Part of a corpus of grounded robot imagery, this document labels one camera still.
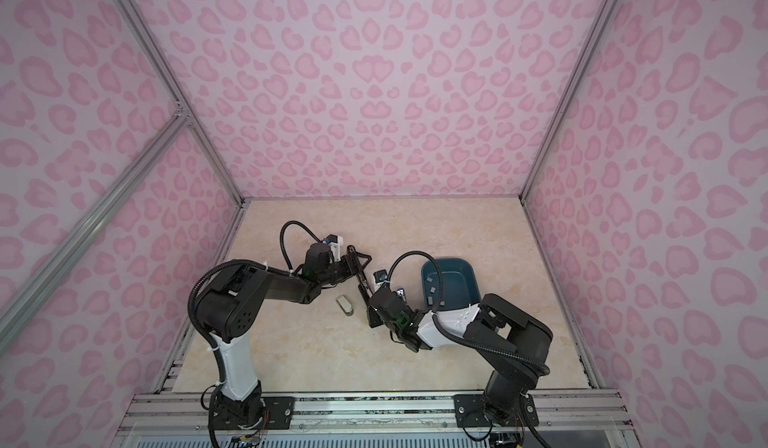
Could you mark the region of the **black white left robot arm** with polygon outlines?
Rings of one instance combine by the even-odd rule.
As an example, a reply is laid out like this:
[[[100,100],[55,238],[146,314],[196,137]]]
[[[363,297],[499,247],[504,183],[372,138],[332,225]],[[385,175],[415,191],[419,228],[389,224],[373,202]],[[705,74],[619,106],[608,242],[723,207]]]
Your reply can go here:
[[[343,254],[339,243],[322,241],[310,245],[297,268],[232,259],[206,272],[190,292],[187,313],[214,353],[218,381],[211,409],[243,418],[257,417],[263,410],[249,332],[266,300],[309,304],[326,288],[353,277],[364,280],[371,261],[352,245]]]

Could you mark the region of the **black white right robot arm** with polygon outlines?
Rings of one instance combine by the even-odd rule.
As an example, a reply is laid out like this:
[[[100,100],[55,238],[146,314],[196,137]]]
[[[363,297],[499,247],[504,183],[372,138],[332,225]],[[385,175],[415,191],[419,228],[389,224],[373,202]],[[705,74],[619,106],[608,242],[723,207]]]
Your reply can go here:
[[[546,365],[552,331],[541,321],[497,294],[448,311],[411,308],[389,288],[368,301],[375,327],[384,325],[413,352],[458,345],[477,352],[492,367],[480,395],[456,395],[460,428],[534,427],[539,425],[528,393],[550,374]]]

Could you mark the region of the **light blue mini stapler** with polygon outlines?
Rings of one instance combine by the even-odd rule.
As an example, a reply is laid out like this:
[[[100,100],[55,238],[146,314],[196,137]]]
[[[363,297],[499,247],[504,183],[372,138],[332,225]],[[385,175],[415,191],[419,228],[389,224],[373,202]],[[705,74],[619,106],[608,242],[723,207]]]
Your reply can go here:
[[[400,300],[401,300],[401,301],[402,301],[404,304],[408,304],[407,295],[406,295],[406,292],[405,292],[405,289],[404,289],[404,288],[398,288],[398,289],[395,291],[395,293],[396,293],[396,295],[398,296],[398,298],[399,298],[399,299],[400,299]]]

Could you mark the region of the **black long stapler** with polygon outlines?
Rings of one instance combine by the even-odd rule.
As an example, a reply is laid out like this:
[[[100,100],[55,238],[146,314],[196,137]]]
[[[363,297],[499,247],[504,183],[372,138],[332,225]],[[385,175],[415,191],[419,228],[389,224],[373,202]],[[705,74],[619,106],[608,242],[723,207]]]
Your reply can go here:
[[[368,280],[368,276],[364,271],[357,271],[358,290],[363,298],[366,306],[370,305],[371,296],[374,294],[374,290]]]

